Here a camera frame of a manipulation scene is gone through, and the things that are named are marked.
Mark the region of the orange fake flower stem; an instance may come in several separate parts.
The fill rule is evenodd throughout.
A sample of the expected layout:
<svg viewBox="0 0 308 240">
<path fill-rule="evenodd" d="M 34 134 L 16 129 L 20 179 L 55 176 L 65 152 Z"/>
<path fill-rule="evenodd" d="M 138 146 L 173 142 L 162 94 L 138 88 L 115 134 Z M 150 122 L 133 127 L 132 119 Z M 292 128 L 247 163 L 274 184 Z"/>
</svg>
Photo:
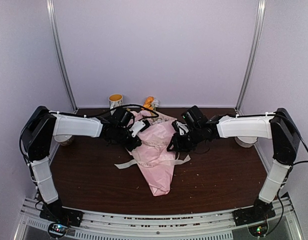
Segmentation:
<svg viewBox="0 0 308 240">
<path fill-rule="evenodd" d="M 153 109 L 154 109 L 154 107 L 152 106 L 153 101 L 154 101 L 154 97 L 149 96 L 149 97 L 145 100 L 145 102 L 144 102 L 144 104 L 143 104 L 143 107 L 146 108 L 146 109 L 153 110 Z"/>
</svg>

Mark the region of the white patterned mug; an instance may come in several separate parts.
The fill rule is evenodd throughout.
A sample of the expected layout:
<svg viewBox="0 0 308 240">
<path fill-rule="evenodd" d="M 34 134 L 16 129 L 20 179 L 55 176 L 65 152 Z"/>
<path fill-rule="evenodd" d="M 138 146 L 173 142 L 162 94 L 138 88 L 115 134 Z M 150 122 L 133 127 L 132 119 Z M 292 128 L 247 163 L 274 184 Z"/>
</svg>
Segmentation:
<svg viewBox="0 0 308 240">
<path fill-rule="evenodd" d="M 121 94 L 112 94 L 108 98 L 109 100 L 109 108 L 112 110 L 115 107 L 123 105 L 123 95 Z"/>
</svg>

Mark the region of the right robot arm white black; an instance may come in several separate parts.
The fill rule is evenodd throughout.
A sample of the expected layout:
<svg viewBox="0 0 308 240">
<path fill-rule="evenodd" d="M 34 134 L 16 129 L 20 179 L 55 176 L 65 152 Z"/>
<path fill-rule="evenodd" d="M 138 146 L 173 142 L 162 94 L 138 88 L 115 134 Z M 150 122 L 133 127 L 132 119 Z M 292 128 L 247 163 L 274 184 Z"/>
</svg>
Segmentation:
<svg viewBox="0 0 308 240">
<path fill-rule="evenodd" d="M 273 157 L 265 182 L 250 209 L 250 217 L 260 221 L 269 213 L 270 206 L 286 184 L 295 164 L 301 134 L 285 108 L 274 112 L 252 115 L 216 115 L 207 118 L 193 106 L 181 115 L 182 121 L 175 120 L 175 130 L 167 151 L 188 153 L 204 141 L 235 138 L 245 147 L 258 143 L 260 139 L 272 143 Z"/>
</svg>

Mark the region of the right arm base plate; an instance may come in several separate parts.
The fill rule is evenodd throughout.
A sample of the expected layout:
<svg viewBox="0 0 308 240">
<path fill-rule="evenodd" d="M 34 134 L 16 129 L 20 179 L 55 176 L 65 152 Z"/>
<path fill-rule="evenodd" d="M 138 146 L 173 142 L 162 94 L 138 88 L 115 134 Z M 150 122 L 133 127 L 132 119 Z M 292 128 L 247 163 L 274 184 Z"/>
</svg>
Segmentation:
<svg viewBox="0 0 308 240">
<path fill-rule="evenodd" d="M 240 208 L 233 211 L 233 218 L 236 226 L 250 225 L 257 222 L 264 222 L 273 218 L 276 213 L 272 207 L 269 209 L 261 209 L 259 207 Z"/>
</svg>

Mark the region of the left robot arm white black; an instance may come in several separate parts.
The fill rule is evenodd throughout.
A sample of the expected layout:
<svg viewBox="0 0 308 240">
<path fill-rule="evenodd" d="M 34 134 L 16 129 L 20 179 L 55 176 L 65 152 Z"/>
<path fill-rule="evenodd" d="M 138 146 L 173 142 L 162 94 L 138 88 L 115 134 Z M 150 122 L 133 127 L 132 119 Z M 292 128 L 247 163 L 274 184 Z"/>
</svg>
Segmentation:
<svg viewBox="0 0 308 240">
<path fill-rule="evenodd" d="M 146 127 L 144 119 L 137 120 L 124 107 L 118 107 L 113 114 L 76 115 L 38 106 L 22 129 L 19 144 L 47 215 L 55 222 L 66 217 L 50 170 L 52 142 L 64 142 L 75 136 L 101 138 L 132 151 L 141 146 L 138 134 Z"/>
</svg>

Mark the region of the beige printed ribbon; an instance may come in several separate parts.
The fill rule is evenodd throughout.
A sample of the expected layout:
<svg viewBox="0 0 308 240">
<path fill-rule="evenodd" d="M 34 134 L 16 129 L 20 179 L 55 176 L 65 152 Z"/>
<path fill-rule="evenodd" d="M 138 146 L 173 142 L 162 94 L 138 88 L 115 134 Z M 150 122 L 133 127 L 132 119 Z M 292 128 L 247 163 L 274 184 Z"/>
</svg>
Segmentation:
<svg viewBox="0 0 308 240">
<path fill-rule="evenodd" d="M 191 160 L 189 155 L 184 159 L 179 159 L 178 153 L 175 153 L 174 151 L 168 152 L 166 150 L 167 146 L 168 143 L 166 141 L 143 141 L 141 146 L 129 152 L 133 157 L 132 160 L 126 163 L 115 164 L 115 166 L 118 169 L 125 169 L 136 164 L 144 168 L 153 168 L 162 165 L 182 165 Z"/>
</svg>

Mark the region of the pink wrapping paper sheet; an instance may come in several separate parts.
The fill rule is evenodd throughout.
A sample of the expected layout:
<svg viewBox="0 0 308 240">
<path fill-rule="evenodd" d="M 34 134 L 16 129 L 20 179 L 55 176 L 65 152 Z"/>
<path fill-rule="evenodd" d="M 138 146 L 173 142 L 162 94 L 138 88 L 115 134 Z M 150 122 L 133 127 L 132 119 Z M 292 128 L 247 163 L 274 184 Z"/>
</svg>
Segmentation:
<svg viewBox="0 0 308 240">
<path fill-rule="evenodd" d="M 166 195 L 170 191 L 174 166 L 172 161 L 176 159 L 174 152 L 168 152 L 167 146 L 174 134 L 172 122 L 176 118 L 158 113 L 157 118 L 149 119 L 150 127 L 138 133 L 141 146 L 129 154 L 133 160 L 130 165 L 137 165 L 147 181 L 152 194 Z"/>
</svg>

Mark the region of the white fake flower stem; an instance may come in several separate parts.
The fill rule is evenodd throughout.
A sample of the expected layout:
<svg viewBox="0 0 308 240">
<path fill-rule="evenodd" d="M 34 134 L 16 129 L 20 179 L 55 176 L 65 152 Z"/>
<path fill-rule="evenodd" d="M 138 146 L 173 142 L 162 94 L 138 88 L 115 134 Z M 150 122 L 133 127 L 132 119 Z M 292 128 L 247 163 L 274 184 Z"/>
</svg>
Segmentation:
<svg viewBox="0 0 308 240">
<path fill-rule="evenodd" d="M 151 105 L 152 105 L 153 108 L 158 108 L 159 105 L 160 105 L 160 101 L 158 99 L 154 98 Z"/>
</svg>

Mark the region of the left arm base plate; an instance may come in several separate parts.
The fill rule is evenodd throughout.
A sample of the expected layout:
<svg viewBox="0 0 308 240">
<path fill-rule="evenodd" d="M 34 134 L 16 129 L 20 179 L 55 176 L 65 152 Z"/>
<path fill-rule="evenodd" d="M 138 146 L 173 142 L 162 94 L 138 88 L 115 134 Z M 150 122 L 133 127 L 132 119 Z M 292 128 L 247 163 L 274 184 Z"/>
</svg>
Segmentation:
<svg viewBox="0 0 308 240">
<path fill-rule="evenodd" d="M 61 223 L 65 226 L 80 227 L 83 212 L 63 208 L 60 213 L 51 213 L 48 209 L 43 209 L 39 217 L 48 221 Z"/>
</svg>

